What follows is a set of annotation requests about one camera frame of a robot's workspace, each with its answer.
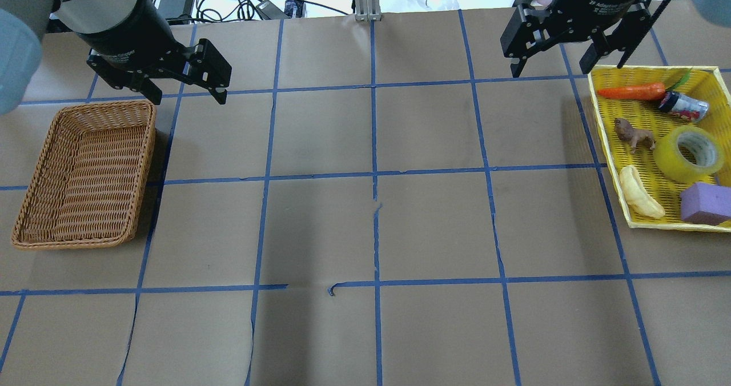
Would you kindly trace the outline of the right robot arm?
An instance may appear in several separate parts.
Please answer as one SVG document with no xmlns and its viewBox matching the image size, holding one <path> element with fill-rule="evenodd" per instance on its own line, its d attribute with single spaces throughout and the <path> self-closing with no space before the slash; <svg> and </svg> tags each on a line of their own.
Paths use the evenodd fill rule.
<svg viewBox="0 0 731 386">
<path fill-rule="evenodd" d="M 588 42 L 580 70 L 590 73 L 598 61 L 619 51 L 618 68 L 625 66 L 671 0 L 650 13 L 646 0 L 552 0 L 545 9 L 516 6 L 500 37 L 502 53 L 517 78 L 527 60 L 559 43 Z M 692 0 L 710 23 L 729 27 L 729 0 Z"/>
</svg>

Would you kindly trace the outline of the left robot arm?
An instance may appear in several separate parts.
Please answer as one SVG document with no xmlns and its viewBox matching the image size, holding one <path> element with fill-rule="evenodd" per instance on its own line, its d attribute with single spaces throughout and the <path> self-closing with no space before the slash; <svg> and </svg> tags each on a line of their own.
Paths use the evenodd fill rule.
<svg viewBox="0 0 731 386">
<path fill-rule="evenodd" d="M 86 63 L 112 89 L 159 104 L 156 80 L 174 79 L 226 103 L 232 66 L 206 38 L 178 42 L 152 0 L 1 0 L 3 114 L 18 107 L 39 68 L 51 17 L 89 45 Z"/>
</svg>

